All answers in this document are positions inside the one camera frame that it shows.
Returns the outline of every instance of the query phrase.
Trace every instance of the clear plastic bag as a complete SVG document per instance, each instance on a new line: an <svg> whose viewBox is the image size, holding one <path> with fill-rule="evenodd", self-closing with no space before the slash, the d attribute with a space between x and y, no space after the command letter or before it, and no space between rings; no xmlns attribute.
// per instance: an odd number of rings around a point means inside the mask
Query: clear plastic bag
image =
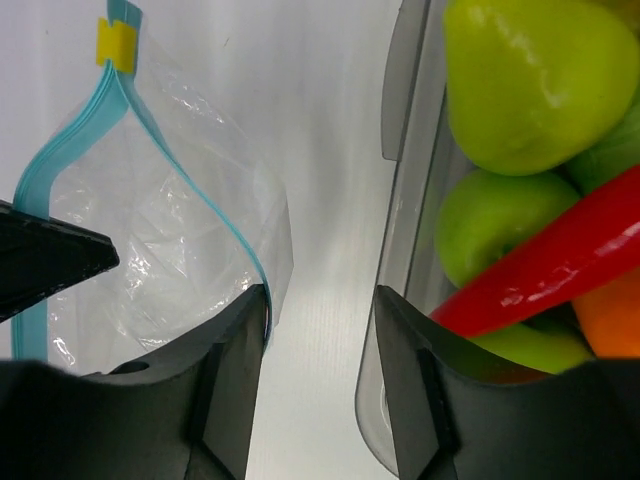
<svg viewBox="0 0 640 480"><path fill-rule="evenodd" d="M114 270L48 300L48 360L79 373L109 370L214 317L256 283L270 299L268 338L293 268L284 188L237 125L144 35L141 12L123 0L109 0L108 11L110 22L141 32L135 75L107 64L96 93L48 144L63 145L34 159L59 171L34 180L32 164L14 202L42 216L45 200L29 200L50 189L48 214L108 235L120 256ZM109 68L115 83L105 93ZM99 92L102 125L91 130L90 119L73 131ZM34 318L14 321L32 328ZM13 340L15 357L41 351Z"/></svg>

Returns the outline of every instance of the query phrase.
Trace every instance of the red pepper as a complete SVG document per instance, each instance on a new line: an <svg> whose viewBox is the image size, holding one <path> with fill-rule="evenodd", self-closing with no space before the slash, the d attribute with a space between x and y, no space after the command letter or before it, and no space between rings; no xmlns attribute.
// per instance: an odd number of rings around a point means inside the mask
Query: red pepper
<svg viewBox="0 0 640 480"><path fill-rule="evenodd" d="M459 335L481 335L567 302L639 266L637 165L458 290L431 318Z"/></svg>

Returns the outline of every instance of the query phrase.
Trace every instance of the white surface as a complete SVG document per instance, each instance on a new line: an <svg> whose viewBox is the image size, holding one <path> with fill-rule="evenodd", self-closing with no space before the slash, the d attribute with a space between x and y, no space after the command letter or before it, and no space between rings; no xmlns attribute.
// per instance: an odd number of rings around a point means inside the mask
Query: white surface
<svg viewBox="0 0 640 480"><path fill-rule="evenodd" d="M0 198L93 88L102 0L4 0ZM384 63L400 0L140 0L287 185L295 270L263 362L247 478L393 478L354 392L394 165L380 155ZM9 353L6 326L0 352Z"/></svg>

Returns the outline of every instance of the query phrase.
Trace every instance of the toy vegetable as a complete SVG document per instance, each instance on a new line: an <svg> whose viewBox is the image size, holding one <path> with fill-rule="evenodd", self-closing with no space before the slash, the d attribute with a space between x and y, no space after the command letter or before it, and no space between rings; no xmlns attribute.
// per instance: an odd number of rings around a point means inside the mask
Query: toy vegetable
<svg viewBox="0 0 640 480"><path fill-rule="evenodd" d="M640 268L571 303L598 356L640 356Z"/></svg>
<svg viewBox="0 0 640 480"><path fill-rule="evenodd" d="M640 266L640 165L579 201L430 316L463 336L536 315Z"/></svg>

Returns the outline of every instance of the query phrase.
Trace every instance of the orange fruit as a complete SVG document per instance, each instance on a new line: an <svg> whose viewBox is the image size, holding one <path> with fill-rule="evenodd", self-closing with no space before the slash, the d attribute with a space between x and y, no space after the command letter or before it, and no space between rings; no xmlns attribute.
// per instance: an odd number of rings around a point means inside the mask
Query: orange fruit
<svg viewBox="0 0 640 480"><path fill-rule="evenodd" d="M640 357L640 268L572 300L599 357Z"/></svg>

